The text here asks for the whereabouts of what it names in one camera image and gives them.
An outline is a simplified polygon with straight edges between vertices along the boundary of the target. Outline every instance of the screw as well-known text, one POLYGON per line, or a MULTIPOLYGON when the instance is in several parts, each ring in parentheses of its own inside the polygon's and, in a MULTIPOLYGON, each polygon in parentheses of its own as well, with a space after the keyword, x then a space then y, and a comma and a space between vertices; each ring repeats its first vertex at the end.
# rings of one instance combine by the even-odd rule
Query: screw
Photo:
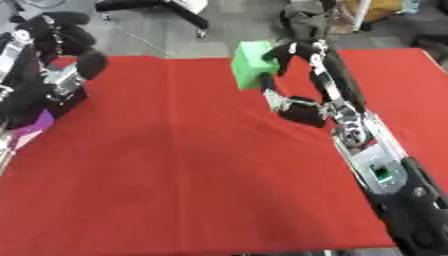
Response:
POLYGON ((426 190, 425 190, 424 188, 422 188, 422 187, 416 187, 416 188, 414 189, 414 196, 416 196, 416 197, 422 197, 422 196, 424 196, 424 195, 426 195, 426 190))

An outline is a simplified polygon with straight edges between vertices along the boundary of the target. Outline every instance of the green led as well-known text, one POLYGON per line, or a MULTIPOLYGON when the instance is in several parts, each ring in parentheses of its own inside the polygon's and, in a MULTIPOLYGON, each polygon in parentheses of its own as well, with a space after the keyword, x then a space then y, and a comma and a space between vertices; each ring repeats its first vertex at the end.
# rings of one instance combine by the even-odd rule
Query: green led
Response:
POLYGON ((379 181, 385 181, 392 177, 392 174, 386 169, 386 167, 374 169, 373 172, 379 181))

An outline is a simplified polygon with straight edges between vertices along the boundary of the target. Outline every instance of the table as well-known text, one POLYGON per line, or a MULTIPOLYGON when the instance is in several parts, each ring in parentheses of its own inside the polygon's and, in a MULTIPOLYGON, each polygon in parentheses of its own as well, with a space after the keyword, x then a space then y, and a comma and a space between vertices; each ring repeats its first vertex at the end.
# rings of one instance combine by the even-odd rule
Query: table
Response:
MULTIPOLYGON (((343 57, 407 151, 448 187, 448 78, 416 49, 343 57)), ((90 99, 0 179, 1 255, 299 251, 391 245, 330 126, 277 118, 229 59, 111 57, 90 99)), ((316 95, 306 63, 278 83, 316 95)))

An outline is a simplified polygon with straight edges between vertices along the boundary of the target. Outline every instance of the robot finger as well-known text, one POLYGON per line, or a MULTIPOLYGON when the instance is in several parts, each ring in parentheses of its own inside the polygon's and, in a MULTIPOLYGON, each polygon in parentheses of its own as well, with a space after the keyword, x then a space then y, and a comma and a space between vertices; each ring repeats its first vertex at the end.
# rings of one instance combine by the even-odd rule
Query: robot finger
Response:
POLYGON ((95 38, 77 26, 63 27, 59 31, 62 43, 62 54, 79 56, 91 50, 95 38))
POLYGON ((56 27, 85 25, 89 21, 89 16, 84 13, 47 12, 18 25, 16 30, 26 30, 31 34, 32 38, 39 40, 40 37, 51 33, 56 27))

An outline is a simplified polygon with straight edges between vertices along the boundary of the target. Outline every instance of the chair wheel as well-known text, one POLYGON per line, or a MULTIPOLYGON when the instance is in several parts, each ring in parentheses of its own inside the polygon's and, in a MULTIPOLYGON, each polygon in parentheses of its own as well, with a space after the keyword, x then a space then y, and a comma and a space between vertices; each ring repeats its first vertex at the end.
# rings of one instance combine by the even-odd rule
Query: chair wheel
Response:
POLYGON ((101 19, 103 19, 104 21, 110 21, 110 15, 108 13, 103 13, 101 14, 101 19))
POLYGON ((204 38, 207 35, 207 30, 198 29, 196 30, 197 38, 204 38))

